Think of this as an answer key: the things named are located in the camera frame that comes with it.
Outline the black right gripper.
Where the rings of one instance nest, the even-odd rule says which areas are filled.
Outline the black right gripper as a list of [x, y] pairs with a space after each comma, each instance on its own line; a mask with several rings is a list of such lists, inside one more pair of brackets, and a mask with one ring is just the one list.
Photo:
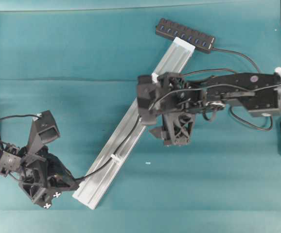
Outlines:
[[157, 77], [155, 98], [149, 105], [152, 116], [162, 117], [162, 126], [150, 133], [162, 139], [165, 146], [183, 146], [191, 142], [195, 114], [185, 111], [191, 100], [183, 89], [187, 84], [180, 73], [166, 72]]

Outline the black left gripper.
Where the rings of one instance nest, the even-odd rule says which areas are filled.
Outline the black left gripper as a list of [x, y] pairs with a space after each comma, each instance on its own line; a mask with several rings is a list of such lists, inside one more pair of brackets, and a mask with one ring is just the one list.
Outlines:
[[0, 149], [0, 175], [11, 176], [13, 172], [19, 175], [16, 181], [32, 203], [44, 209], [49, 209], [61, 192], [79, 188], [71, 172], [45, 145], [35, 154], [29, 154], [26, 146], [12, 144]]

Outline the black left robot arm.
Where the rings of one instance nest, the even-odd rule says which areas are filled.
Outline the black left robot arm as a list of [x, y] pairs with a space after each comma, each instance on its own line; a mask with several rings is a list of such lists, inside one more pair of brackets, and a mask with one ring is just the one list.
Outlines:
[[49, 153], [47, 144], [60, 137], [51, 111], [32, 115], [32, 118], [26, 146], [17, 147], [0, 137], [0, 175], [18, 174], [15, 180], [32, 203], [49, 209], [52, 199], [59, 198], [62, 192], [77, 190], [79, 181], [57, 156]]

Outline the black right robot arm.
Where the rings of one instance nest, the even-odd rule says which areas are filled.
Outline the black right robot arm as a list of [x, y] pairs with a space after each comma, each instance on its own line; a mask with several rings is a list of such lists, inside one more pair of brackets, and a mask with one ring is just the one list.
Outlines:
[[154, 83], [140, 77], [139, 114], [150, 133], [164, 145], [187, 145], [198, 114], [214, 121], [226, 107], [244, 107], [254, 117], [281, 113], [281, 67], [272, 74], [233, 73], [187, 80], [182, 73], [166, 72]]

